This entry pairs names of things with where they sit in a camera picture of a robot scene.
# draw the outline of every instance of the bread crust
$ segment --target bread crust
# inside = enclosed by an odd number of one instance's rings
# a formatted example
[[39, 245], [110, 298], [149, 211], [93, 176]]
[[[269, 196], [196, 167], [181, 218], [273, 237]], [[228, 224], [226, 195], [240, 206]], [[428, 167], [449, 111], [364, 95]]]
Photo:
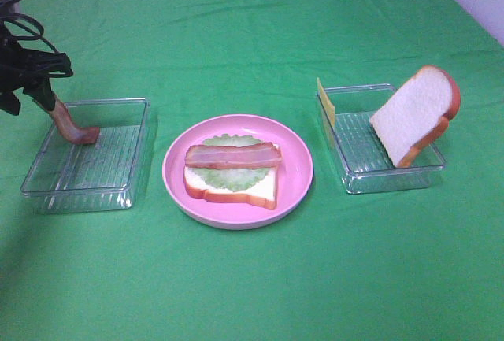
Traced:
[[415, 76], [418, 76], [425, 69], [437, 69], [439, 70], [448, 80], [451, 87], [451, 104], [448, 110], [439, 118], [438, 124], [422, 139], [413, 144], [408, 153], [401, 159], [401, 161], [397, 164], [397, 168], [407, 168], [411, 165], [411, 163], [417, 158], [418, 154], [421, 152], [423, 148], [428, 146], [430, 143], [434, 142], [438, 139], [448, 128], [450, 120], [452, 120], [455, 115], [457, 115], [458, 110], [461, 105], [461, 95], [460, 89], [455, 82], [455, 80], [446, 72], [444, 69], [436, 67], [434, 65], [426, 65], [422, 67]]
[[275, 192], [274, 199], [269, 200], [267, 198], [258, 197], [255, 195], [250, 195], [248, 193], [236, 192], [236, 193], [214, 193], [208, 189], [200, 189], [198, 187], [191, 186], [186, 177], [183, 177], [183, 184], [186, 187], [186, 191], [190, 197], [194, 199], [204, 199], [207, 202], [215, 202], [215, 203], [248, 203], [252, 206], [264, 207], [266, 209], [275, 209], [276, 208], [276, 198], [278, 191], [278, 168], [275, 169]]

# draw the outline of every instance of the transparent container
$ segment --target transparent container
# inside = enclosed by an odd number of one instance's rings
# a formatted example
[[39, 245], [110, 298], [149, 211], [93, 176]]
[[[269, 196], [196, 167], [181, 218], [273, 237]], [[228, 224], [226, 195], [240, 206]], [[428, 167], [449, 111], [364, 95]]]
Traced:
[[328, 146], [343, 186], [350, 194], [429, 187], [446, 161], [434, 143], [425, 147], [409, 168], [395, 168], [369, 118], [391, 97], [389, 83], [324, 89], [335, 105], [331, 126], [320, 95], [317, 101]]
[[148, 140], [145, 98], [66, 102], [82, 127], [99, 126], [95, 144], [64, 140], [52, 124], [21, 193], [40, 213], [128, 209], [142, 183]]

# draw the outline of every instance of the white bread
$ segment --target white bread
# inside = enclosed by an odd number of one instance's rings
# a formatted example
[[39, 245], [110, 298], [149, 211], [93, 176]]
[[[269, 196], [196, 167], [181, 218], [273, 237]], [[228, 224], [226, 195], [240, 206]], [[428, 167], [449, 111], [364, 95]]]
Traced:
[[372, 115], [370, 122], [392, 164], [406, 168], [446, 131], [460, 103], [460, 90], [450, 75], [426, 65]]
[[219, 203], [249, 203], [266, 209], [276, 208], [278, 167], [271, 168], [264, 179], [243, 191], [231, 191], [210, 186], [187, 166], [184, 167], [183, 182], [187, 193], [192, 198]]

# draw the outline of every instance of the green fabric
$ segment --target green fabric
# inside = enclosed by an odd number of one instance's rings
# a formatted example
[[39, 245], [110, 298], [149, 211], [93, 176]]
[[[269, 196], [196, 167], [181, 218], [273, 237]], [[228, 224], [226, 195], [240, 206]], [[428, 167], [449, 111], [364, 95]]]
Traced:
[[[148, 97], [155, 140], [129, 210], [41, 216], [19, 187], [50, 120], [19, 93], [2, 119], [0, 338], [5, 340], [502, 339], [504, 50], [453, 0], [23, 0], [66, 52], [63, 101]], [[433, 187], [348, 195], [319, 123], [326, 86], [446, 69], [462, 107]], [[264, 228], [193, 221], [161, 163], [225, 113], [296, 131], [315, 177]]]

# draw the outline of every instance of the plastic bacon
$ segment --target plastic bacon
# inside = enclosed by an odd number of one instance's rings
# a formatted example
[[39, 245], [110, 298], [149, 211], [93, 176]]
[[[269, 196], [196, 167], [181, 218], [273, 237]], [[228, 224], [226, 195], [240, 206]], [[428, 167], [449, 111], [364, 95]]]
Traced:
[[[96, 142], [100, 129], [75, 125], [65, 104], [50, 86], [51, 78], [73, 75], [69, 58], [43, 38], [43, 27], [38, 21], [17, 13], [19, 1], [0, 0], [0, 109], [18, 115], [20, 102], [13, 91], [23, 88], [23, 93], [32, 97], [51, 116], [66, 140], [74, 144]], [[27, 33], [14, 35], [6, 24]], [[29, 50], [20, 45], [20, 41], [33, 40], [43, 41], [52, 52]]]

